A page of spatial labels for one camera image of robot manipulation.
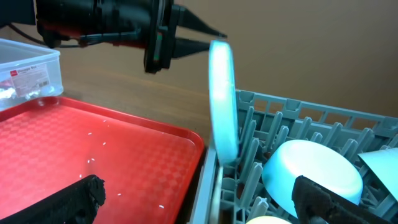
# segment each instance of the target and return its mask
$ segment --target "light blue plate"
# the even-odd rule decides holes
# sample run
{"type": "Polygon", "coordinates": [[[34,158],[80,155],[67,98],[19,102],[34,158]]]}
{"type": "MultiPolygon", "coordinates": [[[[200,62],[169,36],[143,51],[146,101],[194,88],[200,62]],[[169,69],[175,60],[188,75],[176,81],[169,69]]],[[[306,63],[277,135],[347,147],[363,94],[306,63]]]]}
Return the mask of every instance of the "light blue plate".
{"type": "Polygon", "coordinates": [[[210,45],[209,92],[213,140],[223,165],[238,156],[238,112],[232,50],[220,40],[210,45]]]}

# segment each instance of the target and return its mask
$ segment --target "label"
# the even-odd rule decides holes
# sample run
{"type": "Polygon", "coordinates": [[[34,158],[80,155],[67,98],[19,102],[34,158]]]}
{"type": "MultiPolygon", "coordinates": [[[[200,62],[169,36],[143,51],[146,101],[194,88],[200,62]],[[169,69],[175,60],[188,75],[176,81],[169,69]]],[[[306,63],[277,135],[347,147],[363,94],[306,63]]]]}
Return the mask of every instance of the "label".
{"type": "Polygon", "coordinates": [[[32,65],[10,71],[18,97],[40,90],[50,84],[47,64],[32,65]]]}

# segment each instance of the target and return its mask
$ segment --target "robotic arm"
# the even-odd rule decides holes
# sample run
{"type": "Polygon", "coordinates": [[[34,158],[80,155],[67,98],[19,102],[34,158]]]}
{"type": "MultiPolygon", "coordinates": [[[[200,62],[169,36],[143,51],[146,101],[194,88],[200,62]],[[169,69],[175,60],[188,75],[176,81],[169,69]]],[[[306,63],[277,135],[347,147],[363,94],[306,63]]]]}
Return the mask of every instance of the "robotic arm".
{"type": "Polygon", "coordinates": [[[36,0],[36,9],[35,17],[33,0],[1,1],[0,26],[37,25],[50,48],[74,39],[79,47],[108,42],[145,49],[147,73],[170,68],[173,58],[209,49],[209,43],[176,37],[177,26],[226,37],[174,0],[36,0]]]}

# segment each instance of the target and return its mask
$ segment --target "textured red surface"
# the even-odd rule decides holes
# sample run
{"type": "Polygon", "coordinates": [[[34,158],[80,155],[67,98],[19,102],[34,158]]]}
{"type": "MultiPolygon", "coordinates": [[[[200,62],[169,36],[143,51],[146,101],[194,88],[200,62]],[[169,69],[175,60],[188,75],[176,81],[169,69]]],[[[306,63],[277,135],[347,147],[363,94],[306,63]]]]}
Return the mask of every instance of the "textured red surface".
{"type": "Polygon", "coordinates": [[[30,101],[0,112],[0,218],[95,174],[106,189],[96,224],[173,223],[203,147],[186,129],[68,98],[30,101]]]}

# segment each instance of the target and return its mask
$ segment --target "dish rack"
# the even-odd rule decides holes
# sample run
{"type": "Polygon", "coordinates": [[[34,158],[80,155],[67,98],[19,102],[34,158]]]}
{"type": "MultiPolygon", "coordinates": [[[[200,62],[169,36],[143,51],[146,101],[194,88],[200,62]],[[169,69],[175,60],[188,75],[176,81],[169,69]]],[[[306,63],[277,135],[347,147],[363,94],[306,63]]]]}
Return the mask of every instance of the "dish rack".
{"type": "Polygon", "coordinates": [[[339,152],[359,170],[364,180],[360,207],[398,223],[398,203],[369,175],[358,154],[398,147],[398,118],[291,100],[237,90],[239,150],[241,156],[218,167],[213,141],[201,168],[198,190],[189,224],[246,223],[257,197],[266,198],[266,215],[298,220],[278,206],[266,192],[261,178],[242,181],[247,172],[242,155],[255,151],[253,162],[264,165],[283,142],[306,139],[339,152]],[[244,192],[245,187],[252,191],[244,192]]]}

